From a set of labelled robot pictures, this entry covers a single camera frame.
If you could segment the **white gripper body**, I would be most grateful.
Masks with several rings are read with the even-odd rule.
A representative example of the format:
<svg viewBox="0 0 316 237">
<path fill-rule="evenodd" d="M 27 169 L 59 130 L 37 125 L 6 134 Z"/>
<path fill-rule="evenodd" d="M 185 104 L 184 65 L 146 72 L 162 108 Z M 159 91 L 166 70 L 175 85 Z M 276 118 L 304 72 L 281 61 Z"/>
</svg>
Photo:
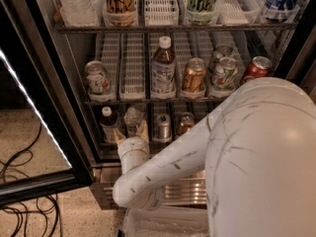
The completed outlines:
<svg viewBox="0 0 316 237">
<path fill-rule="evenodd" d="M 118 157 L 124 174 L 149 160 L 149 144 L 139 136 L 123 137 L 117 142 L 117 145 Z"/>
</svg>

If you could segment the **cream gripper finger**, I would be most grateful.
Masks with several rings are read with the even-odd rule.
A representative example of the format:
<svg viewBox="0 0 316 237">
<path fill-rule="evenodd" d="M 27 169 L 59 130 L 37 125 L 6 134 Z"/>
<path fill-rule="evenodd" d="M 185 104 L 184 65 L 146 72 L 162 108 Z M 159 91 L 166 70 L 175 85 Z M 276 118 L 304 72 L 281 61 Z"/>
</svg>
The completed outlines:
<svg viewBox="0 0 316 237">
<path fill-rule="evenodd" d="M 145 141 L 149 140 L 149 135 L 148 135 L 148 125 L 147 125 L 147 121 L 144 119 L 139 128 L 137 129 L 137 133 L 136 133 L 139 137 L 141 137 L 142 139 L 144 139 Z"/>
<path fill-rule="evenodd" d="M 126 140 L 125 135 L 122 134 L 118 129 L 114 130 L 114 136 L 117 146 L 120 146 Z"/>
</svg>

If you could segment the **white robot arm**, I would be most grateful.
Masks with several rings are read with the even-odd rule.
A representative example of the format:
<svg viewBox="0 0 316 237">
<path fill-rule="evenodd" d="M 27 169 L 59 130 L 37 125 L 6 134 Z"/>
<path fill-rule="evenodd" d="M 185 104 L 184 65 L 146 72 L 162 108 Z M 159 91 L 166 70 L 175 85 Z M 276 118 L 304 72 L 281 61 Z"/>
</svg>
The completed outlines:
<svg viewBox="0 0 316 237">
<path fill-rule="evenodd" d="M 316 106 L 283 79 L 242 85 L 148 161 L 120 159 L 119 206 L 151 208 L 204 171 L 209 237 L 316 237 Z"/>
</svg>

